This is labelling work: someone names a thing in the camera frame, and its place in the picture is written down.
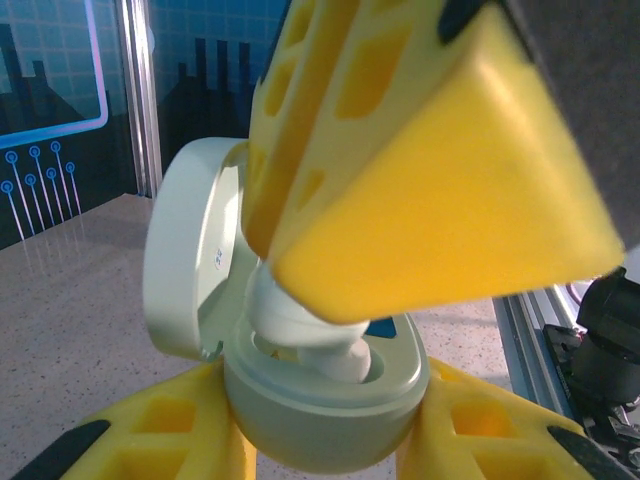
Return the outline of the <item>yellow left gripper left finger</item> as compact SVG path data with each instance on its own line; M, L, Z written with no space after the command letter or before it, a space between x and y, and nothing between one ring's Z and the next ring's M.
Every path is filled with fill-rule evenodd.
M254 479L220 361L143 389L67 430L17 479Z

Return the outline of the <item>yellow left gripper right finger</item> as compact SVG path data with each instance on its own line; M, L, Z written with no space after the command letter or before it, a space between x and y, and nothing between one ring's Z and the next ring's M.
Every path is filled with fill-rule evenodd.
M401 479L631 479L576 422L435 358Z

